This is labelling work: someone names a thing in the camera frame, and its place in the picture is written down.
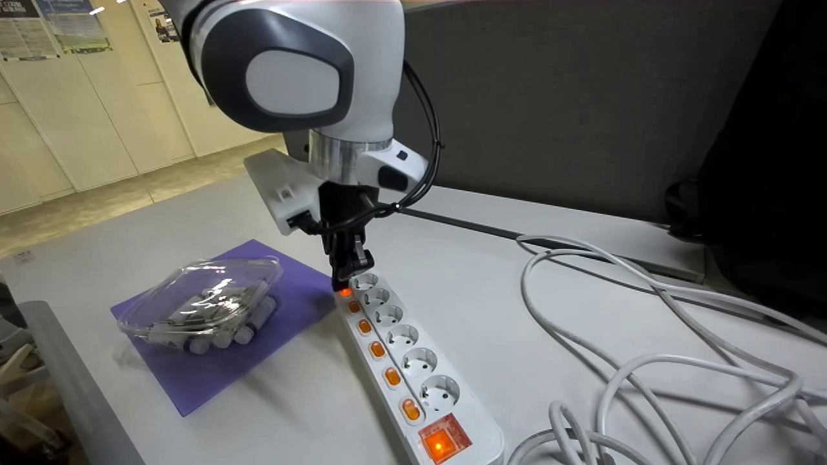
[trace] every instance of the cable bundle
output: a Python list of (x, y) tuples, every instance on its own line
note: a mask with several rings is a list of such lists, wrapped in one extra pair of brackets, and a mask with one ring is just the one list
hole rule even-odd
[[(533, 241), (555, 241), (562, 243), (562, 249), (553, 249), (553, 250), (537, 250), (529, 249)], [(663, 451), (663, 455), (670, 458), (670, 462), (673, 465), (717, 465), (724, 462), (725, 453), (734, 447), (734, 442), (754, 425), (754, 422), (767, 422), (769, 415), (798, 415), (803, 420), (801, 422), (791, 422), (791, 420), (781, 420), (781, 425), (809, 433), (818, 440), (822, 451), (817, 455), (817, 462), (827, 462), (827, 426), (823, 422), (813, 415), (817, 407), (827, 404), (827, 393), (823, 390), (810, 390), (803, 386), (803, 380), (786, 369), (777, 367), (767, 359), (760, 359), (734, 345), (728, 345), (725, 338), (715, 337), (714, 331), (708, 331), (704, 325), (701, 325), (690, 314), (681, 310), (681, 302), (702, 302), (702, 305), (724, 305), (717, 310), (741, 310), (746, 316), (757, 316), (763, 322), (772, 322), (781, 323), (786, 329), (791, 329), (794, 333), (827, 347), (827, 337), (810, 325), (803, 325), (772, 309), (748, 302), (748, 300), (738, 300), (732, 294), (717, 294), (717, 292), (708, 292), (708, 289), (690, 289), (690, 287), (673, 287), (673, 285), (663, 285), (654, 278), (649, 278), (644, 269), (592, 247), (583, 241), (570, 241), (570, 239), (555, 239), (555, 236), (521, 236), (517, 239), (517, 247), (524, 249), (527, 253), (533, 253), (533, 258), (524, 265), (521, 275), (518, 275), (518, 294), (524, 309), (529, 310), (529, 316), (537, 322), (537, 325), (553, 337), (562, 349), (568, 349), (577, 359), (582, 359), (599, 380), (608, 384), (605, 393), (599, 396), (597, 412), (593, 412), (593, 430), (583, 430), (565, 407), (560, 404), (551, 404), (548, 409), (548, 422), (551, 430), (537, 433), (533, 438), (527, 438), (521, 444), (517, 444), (517, 451), (511, 453), (509, 462), (518, 465), (524, 462), (537, 447), (543, 444), (553, 444), (553, 461), (565, 462), (565, 465), (611, 465), (611, 455), (609, 453), (619, 453), (633, 462), (649, 465), (650, 461), (644, 458), (639, 451), (633, 451), (631, 444), (622, 444), (619, 440), (608, 434), (608, 417), (609, 417), (609, 407), (614, 399), (622, 402), (622, 396), (628, 390), (622, 390), (622, 386), (628, 384), (636, 393), (644, 396), (644, 402), (650, 407), (650, 412), (657, 415), (659, 425), (663, 426), (663, 433), (646, 420), (646, 415), (628, 404), (631, 412), (636, 415), (636, 420), (650, 433), (654, 442)], [(704, 359), (695, 359), (695, 356), (681, 356), (681, 354), (657, 354), (657, 356), (639, 356), (633, 363), (619, 365), (617, 359), (611, 359), (609, 354), (605, 354), (599, 347), (583, 342), (582, 337), (560, 329), (557, 323), (548, 322), (537, 305), (529, 298), (527, 281), (529, 275), (537, 265), (543, 261), (555, 261), (562, 257), (582, 257), (582, 258), (597, 258), (597, 261), (608, 261), (611, 267), (626, 269), (631, 278), (636, 278), (644, 287), (644, 292), (657, 294), (693, 333), (697, 333), (725, 365), (720, 363), (704, 363)], [(592, 359), (587, 359), (587, 354), (599, 356), (605, 365), (609, 365), (614, 373), (608, 376), (601, 373)], [(717, 407), (717, 404), (702, 404), (702, 402), (693, 402), (693, 399), (681, 399), (697, 407), (708, 407), (708, 409), (720, 409), (720, 412), (734, 412), (734, 422), (725, 425), (725, 430), (714, 440), (714, 444), (702, 453), (702, 461), (695, 461), (693, 453), (686, 451), (684, 438), (679, 434), (679, 430), (670, 422), (670, 417), (663, 415), (659, 399), (679, 399), (679, 396), (663, 396), (657, 393), (650, 387), (646, 387), (636, 373), (649, 367), (649, 365), (690, 365), (697, 369), (711, 369), (711, 373), (720, 373), (720, 376), (732, 376), (732, 378), (741, 378), (748, 380), (760, 387), (769, 387), (769, 393), (752, 409), (738, 412), (732, 407)]]

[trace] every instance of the tile floor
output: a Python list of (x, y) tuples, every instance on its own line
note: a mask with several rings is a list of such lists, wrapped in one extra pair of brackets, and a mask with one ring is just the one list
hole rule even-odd
[(0, 218), (0, 258), (26, 253), (66, 232), (128, 214), (135, 209), (181, 198), (206, 183), (242, 174), (242, 159), (282, 150), (282, 137), (269, 137), (210, 159), (185, 160), (139, 179), (119, 181), (104, 188), (80, 192), (42, 208)]

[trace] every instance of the purple mat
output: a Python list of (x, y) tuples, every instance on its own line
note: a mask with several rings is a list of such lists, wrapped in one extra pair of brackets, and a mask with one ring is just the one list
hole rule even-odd
[[(285, 347), (291, 337), (327, 316), (336, 305), (327, 278), (265, 249), (263, 243), (251, 241), (217, 258), (278, 258), (285, 275), (272, 289), (278, 300), (278, 310), (263, 323), (261, 333), (247, 347), (206, 351), (203, 356), (131, 338), (135, 349), (141, 354), (181, 417), (194, 415), (230, 384)], [(114, 305), (110, 314), (126, 314), (135, 300), (136, 298)]]

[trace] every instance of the white cable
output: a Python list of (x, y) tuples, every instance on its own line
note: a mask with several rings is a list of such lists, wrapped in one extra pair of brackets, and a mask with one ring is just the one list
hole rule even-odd
[[(617, 369), (619, 365), (617, 365), (609, 354), (605, 354), (599, 347), (583, 342), (582, 337), (577, 337), (577, 333), (570, 333), (570, 331), (555, 325), (555, 323), (551, 323), (551, 322), (534, 309), (534, 302), (533, 302), (533, 298), (529, 298), (529, 289), (527, 289), (527, 278), (529, 278), (529, 272), (533, 272), (539, 261), (546, 261), (546, 257), (529, 258), (529, 261), (524, 265), (521, 275), (518, 275), (518, 294), (521, 294), (521, 302), (524, 302), (524, 309), (529, 310), (529, 316), (533, 316), (533, 319), (537, 322), (537, 325), (539, 325), (543, 331), (548, 331), (551, 337), (562, 337), (562, 338), (574, 342), (577, 347), (597, 354), (601, 363), (608, 363), (609, 367)], [(679, 458), (671, 453), (671, 447), (666, 447), (663, 438), (662, 438), (657, 430), (650, 430), (654, 438), (657, 438), (657, 442), (663, 444), (663, 453), (670, 455), (670, 462), (686, 462), (686, 465), (693, 465), (695, 458), (690, 455), (686, 442), (681, 440), (681, 434), (676, 433), (676, 426), (670, 422), (670, 417), (662, 412), (662, 407), (657, 404), (654, 393), (650, 393), (646, 386), (640, 386), (636, 378), (631, 378), (631, 386), (636, 386), (636, 387), (640, 390), (640, 396), (646, 399), (646, 404), (650, 407), (650, 412), (662, 420), (662, 425), (666, 426), (671, 442), (676, 444)]]
[[(582, 462), (597, 465), (583, 426), (570, 417), (570, 412), (562, 404), (551, 404), (548, 407), (548, 422), (551, 422), (551, 433), (557, 434), (557, 444), (560, 444), (560, 453), (562, 453), (565, 462), (570, 462), (570, 465), (582, 465)], [(565, 425), (570, 426), (570, 434), (578, 442), (578, 451), (582, 451), (583, 461), (577, 455)]]
[[(619, 396), (631, 396), (639, 393), (636, 387), (619, 387)], [(720, 412), (720, 415), (738, 415), (746, 407), (732, 407), (732, 404), (717, 404), (717, 402), (708, 402), (708, 399), (695, 399), (695, 396), (684, 396), (684, 393), (671, 393), (671, 390), (650, 390), (657, 399), (666, 399), (673, 404), (686, 404), (686, 407), (697, 407), (697, 409), (708, 409), (708, 412)], [(776, 426), (786, 426), (801, 434), (809, 434), (810, 430), (805, 425), (782, 420), (782, 417), (764, 417), (763, 422), (776, 425)]]
[[(757, 367), (764, 367), (764, 369), (769, 369), (769, 373), (786, 376), (786, 378), (791, 380), (791, 386), (782, 387), (782, 393), (794, 393), (794, 396), (801, 393), (801, 386), (803, 386), (803, 384), (796, 380), (796, 376), (794, 376), (791, 369), (777, 367), (777, 365), (769, 365), (769, 363), (764, 363), (764, 359), (760, 359), (760, 356), (752, 356), (748, 351), (745, 351), (745, 349), (728, 345), (725, 338), (704, 331), (704, 325), (701, 325), (695, 319), (690, 319), (690, 316), (671, 300), (671, 294), (670, 294), (671, 289), (684, 289), (684, 287), (662, 285), (662, 281), (650, 279), (646, 272), (640, 272), (639, 267), (633, 267), (633, 265), (628, 265), (628, 261), (622, 261), (622, 258), (617, 258), (617, 257), (611, 257), (611, 253), (608, 253), (608, 250), (601, 250), (601, 249), (597, 249), (597, 247), (592, 247), (592, 243), (565, 241), (565, 239), (562, 239), (560, 243), (574, 243), (574, 247), (582, 247), (582, 249), (592, 249), (592, 250), (597, 250), (601, 258), (608, 258), (608, 261), (622, 267), (626, 272), (636, 275), (640, 281), (646, 281), (646, 285), (662, 298), (662, 302), (663, 302), (681, 323), (686, 323), (686, 329), (693, 329), (693, 331), (695, 331), (714, 351), (717, 351), (728, 365), (737, 365), (737, 363), (734, 363), (725, 351), (732, 351), (734, 356), (738, 356), (738, 359), (745, 359), (745, 363), (752, 363), (752, 365), (757, 365)], [(737, 300), (737, 298), (720, 298), (720, 294), (715, 294), (715, 292), (693, 292), (693, 289), (684, 289), (684, 292), (715, 298), (717, 302), (745, 305), (745, 309), (748, 309), (748, 310), (754, 310), (754, 314), (760, 314), (760, 316), (767, 316), (767, 319), (772, 319), (772, 322), (787, 323), (791, 329), (796, 329), (801, 337), (805, 337), (805, 338), (810, 338), (810, 342), (827, 345), (827, 337), (823, 337), (822, 331), (809, 329), (809, 325), (803, 325), (803, 323), (798, 323), (798, 322), (794, 322), (794, 319), (786, 319), (786, 316), (781, 316), (781, 314), (776, 314), (776, 310), (769, 310), (769, 309), (752, 305), (752, 302)], [(711, 453), (708, 453), (708, 461), (711, 461), (711, 462), (720, 462), (724, 455), (728, 453), (728, 447), (763, 417), (763, 412), (767, 412), (767, 409), (776, 412), (781, 404), (791, 407), (794, 399), (764, 402), (764, 404), (754, 407), (752, 412), (745, 412), (738, 420), (734, 420), (734, 422), (720, 433), (720, 438), (714, 442), (714, 447), (711, 447)], [(822, 425), (810, 425), (817, 417), (813, 417), (813, 415), (801, 415), (801, 417), (805, 420), (805, 425), (810, 426), (810, 433), (813, 433), (822, 442), (827, 442), (823, 430), (818, 430)]]
[(791, 316), (782, 316), (782, 314), (777, 314), (777, 310), (772, 310), (772, 309), (767, 309), (767, 305), (752, 302), (752, 300), (741, 300), (741, 298), (732, 298), (732, 294), (720, 294), (720, 292), (711, 292), (711, 289), (676, 287), (676, 285), (666, 285), (666, 281), (650, 279), (650, 278), (649, 278), (644, 269), (639, 269), (636, 265), (622, 261), (622, 258), (617, 258), (614, 253), (609, 253), (609, 250), (605, 250), (605, 249), (599, 249), (599, 247), (593, 247), (593, 243), (570, 241), (570, 239), (557, 239), (557, 236), (518, 236), (518, 239), (517, 239), (517, 247), (524, 249), (524, 250), (529, 250), (529, 253), (537, 253), (537, 250), (533, 250), (533, 249), (524, 247), (524, 243), (529, 243), (529, 241), (555, 241), (555, 243), (565, 243), (565, 247), (570, 247), (570, 249), (587, 249), (587, 250), (582, 250), (582, 253), (577, 253), (577, 257), (599, 257), (599, 258), (605, 258), (605, 261), (609, 261), (609, 265), (614, 265), (614, 267), (622, 267), (626, 272), (631, 272), (633, 278), (639, 278), (640, 281), (646, 281), (649, 287), (662, 289), (662, 292), (686, 294), (686, 298), (704, 298), (704, 300), (714, 300), (714, 302), (720, 302), (720, 305), (732, 305), (732, 309), (741, 309), (741, 310), (757, 314), (757, 316), (763, 316), (763, 319), (777, 322), (777, 323), (798, 331), (801, 337), (805, 337), (805, 338), (827, 347), (827, 333), (823, 333), (823, 331), (817, 331), (817, 329), (810, 329), (810, 325), (805, 325), (805, 323), (801, 323), (801, 322), (796, 322), (796, 319), (791, 319)]
[[(555, 243), (565, 243), (568, 249), (562, 250), (546, 250), (546, 253), (537, 253), (534, 249), (527, 249), (524, 243), (527, 241), (555, 241)], [(529, 250), (533, 253), (533, 261), (527, 261), (527, 267), (521, 269), (521, 278), (518, 278), (518, 292), (521, 292), (521, 300), (527, 305), (527, 310), (533, 314), (533, 319), (551, 333), (551, 337), (562, 337), (562, 338), (570, 338), (577, 342), (578, 347), (589, 349), (592, 354), (597, 354), (599, 359), (605, 359), (608, 365), (617, 367), (605, 351), (599, 351), (593, 345), (587, 345), (583, 338), (553, 325), (551, 322), (546, 322), (537, 309), (533, 305), (529, 300), (529, 292), (527, 292), (527, 275), (529, 269), (534, 269), (539, 261), (551, 261), (553, 257), (589, 257), (589, 258), (601, 258), (601, 261), (609, 261), (614, 267), (622, 267), (626, 272), (631, 272), (633, 278), (639, 278), (640, 281), (646, 281), (650, 287), (650, 292), (686, 325), (693, 329), (714, 351), (717, 351), (728, 365), (737, 365), (737, 359), (732, 359), (728, 354), (748, 363), (748, 365), (757, 365), (767, 373), (776, 373), (781, 376), (786, 384), (781, 380), (769, 380), (760, 373), (748, 373), (748, 369), (741, 369), (741, 367), (724, 367), (724, 365), (711, 365), (711, 363), (702, 363), (702, 359), (693, 359), (693, 356), (640, 356), (626, 367), (617, 369), (617, 376), (611, 378), (611, 384), (608, 386), (608, 393), (601, 396), (601, 404), (597, 409), (597, 434), (605, 438), (605, 425), (608, 425), (608, 407), (609, 402), (619, 393), (622, 384), (633, 384), (644, 399), (649, 402), (649, 407), (662, 417), (663, 426), (670, 430), (671, 440), (676, 442), (679, 453), (684, 455), (686, 462), (693, 462), (693, 458), (686, 455), (684, 444), (681, 444), (681, 438), (676, 434), (676, 430), (671, 430), (670, 420), (663, 417), (663, 412), (659, 409), (657, 399), (650, 396), (650, 390), (646, 390), (640, 384), (633, 380), (633, 373), (644, 365), (650, 365), (650, 363), (679, 363), (679, 365), (695, 365), (695, 367), (704, 367), (704, 369), (715, 369), (715, 373), (728, 373), (728, 376), (737, 376), (737, 378), (745, 378), (745, 380), (752, 380), (752, 384), (763, 384), (763, 386), (781, 386), (781, 390), (776, 390), (772, 396), (767, 396), (763, 404), (741, 412), (720, 434), (717, 440), (714, 442), (714, 447), (708, 451), (704, 461), (708, 465), (715, 465), (725, 458), (725, 453), (732, 451), (732, 444), (763, 417), (772, 415), (772, 412), (781, 412), (781, 409), (787, 409), (787, 407), (796, 407), (796, 412), (801, 415), (801, 420), (805, 422), (809, 433), (818, 438), (822, 442), (822, 451), (827, 444), (827, 426), (810, 415), (810, 407), (805, 402), (823, 402), (823, 393), (810, 393), (810, 390), (803, 390), (803, 384), (798, 376), (794, 376), (791, 369), (786, 367), (777, 367), (772, 363), (764, 363), (760, 356), (752, 356), (748, 351), (728, 345), (725, 338), (711, 333), (704, 325), (701, 325), (695, 319), (690, 319), (676, 302), (673, 302), (673, 294), (681, 294), (681, 298), (701, 298), (701, 300), (714, 300), (717, 305), (728, 305), (728, 309), (741, 309), (741, 310), (748, 310), (748, 314), (757, 314), (763, 319), (769, 319), (769, 322), (777, 322), (787, 329), (794, 329), (798, 337), (809, 338), (809, 342), (817, 342), (817, 345), (823, 345), (827, 347), (827, 337), (805, 323), (798, 323), (772, 309), (764, 309), (764, 305), (754, 305), (748, 300), (738, 300), (738, 298), (728, 298), (728, 294), (717, 294), (717, 292), (708, 292), (708, 289), (690, 289), (690, 287), (673, 287), (673, 285), (663, 285), (663, 281), (657, 281), (650, 279), (646, 272), (640, 272), (639, 267), (592, 247), (592, 243), (583, 243), (583, 241), (570, 241), (570, 239), (555, 239), (555, 236), (521, 236), (517, 239), (517, 247)], [(562, 420), (560, 417), (553, 417), (553, 426), (560, 430), (562, 426)], [(583, 433), (574, 433), (582, 451), (587, 453), (589, 447), (582, 442), (582, 434)], [(578, 461), (574, 453), (570, 453), (570, 440), (568, 438), (557, 438), (557, 444), (562, 447), (562, 458), (568, 462)]]
[[(578, 258), (605, 261), (605, 258), (597, 257), (597, 253), (589, 253), (589, 250), (582, 250), (582, 249), (555, 249), (555, 250), (546, 250), (546, 253), (551, 253), (551, 257), (553, 257), (551, 261), (557, 265), (557, 267), (565, 267), (565, 269), (574, 269), (574, 272), (578, 272), (578, 275), (589, 275), (589, 278), (611, 281), (611, 285), (617, 285), (617, 287), (628, 287), (628, 289), (636, 289), (636, 292), (654, 294), (649, 285), (646, 285), (646, 287), (639, 287), (639, 285), (631, 285), (631, 281), (619, 281), (619, 279), (614, 279), (614, 278), (605, 278), (605, 275), (592, 272), (592, 269), (582, 269), (582, 267), (577, 267), (577, 265), (570, 265), (570, 261), (560, 261), (560, 257), (578, 257)], [(679, 300), (679, 302), (697, 305), (697, 309), (708, 309), (708, 310), (717, 310), (717, 314), (725, 314), (725, 316), (737, 316), (737, 319), (745, 319), (745, 322), (767, 325), (767, 319), (769, 319), (769, 316), (763, 316), (763, 314), (754, 314), (754, 310), (748, 314), (748, 310), (745, 310), (745, 309), (738, 309), (738, 305), (734, 305), (734, 302), (711, 302), (711, 300), (704, 298), (708, 289), (673, 287), (673, 285), (663, 285), (663, 287), (670, 287), (670, 289), (681, 289), (681, 292), (671, 292), (673, 300)], [(794, 329), (794, 325), (803, 325), (801, 322), (787, 319), (787, 316), (782, 316), (782, 314), (777, 314), (777, 310), (769, 310), (769, 309), (764, 309), (764, 310), (772, 314), (772, 319), (777, 319), (781, 325), (772, 325), (776, 331), (794, 331), (794, 333), (798, 333), (798, 337), (805, 337), (805, 333), (801, 333), (801, 331)]]
[[(633, 447), (628, 447), (626, 442), (614, 440), (614, 438), (605, 438), (605, 434), (593, 434), (593, 433), (587, 433), (589, 442), (592, 444), (599, 444), (605, 451), (614, 451), (626, 458), (631, 458), (633, 462), (639, 465), (650, 465), (650, 461), (646, 461), (640, 453), (636, 453)], [(537, 433), (527, 440), (521, 440), (511, 458), (509, 458), (509, 465), (521, 465), (537, 447), (546, 447), (546, 444), (555, 444), (557, 434), (546, 430), (546, 433)], [(565, 458), (560, 453), (548, 453), (553, 461), (557, 462), (565, 462)]]
[[(757, 380), (764, 386), (777, 386), (772, 378), (764, 378), (760, 373), (748, 373), (748, 369), (738, 369), (738, 367), (725, 367), (725, 365), (711, 365), (704, 359), (695, 359), (695, 356), (673, 356), (673, 354), (654, 354), (654, 356), (639, 356), (628, 365), (622, 365), (617, 369), (617, 376), (609, 380), (609, 386), (605, 387), (599, 407), (597, 407), (597, 434), (608, 434), (608, 412), (611, 399), (617, 396), (619, 386), (640, 367), (646, 365), (657, 365), (657, 363), (671, 363), (671, 365), (693, 365), (693, 367), (702, 367), (702, 369), (714, 369), (714, 373), (725, 373), (734, 378), (746, 378), (746, 380)], [(796, 393), (801, 390), (801, 378), (791, 378), (777, 393), (767, 396), (763, 404), (757, 404), (754, 409), (745, 412), (734, 426), (725, 426), (724, 434), (714, 442), (714, 447), (708, 451), (704, 461), (708, 465), (715, 465), (724, 461), (725, 451), (737, 442), (737, 438), (754, 425), (760, 417), (786, 409)]]

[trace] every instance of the power socket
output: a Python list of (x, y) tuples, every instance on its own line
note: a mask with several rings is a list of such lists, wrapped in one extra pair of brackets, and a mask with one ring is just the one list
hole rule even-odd
[(376, 275), (339, 292), (367, 384), (380, 393), (410, 462), (502, 465), (503, 434), (469, 386)]

